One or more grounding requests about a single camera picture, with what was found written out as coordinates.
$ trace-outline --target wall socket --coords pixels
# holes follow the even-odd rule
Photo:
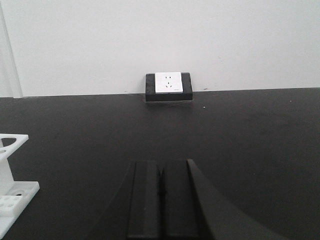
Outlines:
[[[181,72],[156,72],[154,84],[156,94],[184,92]]]

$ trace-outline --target black table surface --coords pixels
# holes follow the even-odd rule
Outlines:
[[[9,157],[40,190],[4,240],[83,239],[131,160],[193,159],[233,204],[293,240],[320,237],[320,89],[0,98],[0,133],[28,134]]]

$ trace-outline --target black curved object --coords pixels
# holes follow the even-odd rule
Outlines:
[[[132,162],[86,240],[288,240],[230,203],[193,160]]]
[[[230,203],[202,174],[195,162],[187,160],[199,217],[215,240],[288,240],[261,225]]]

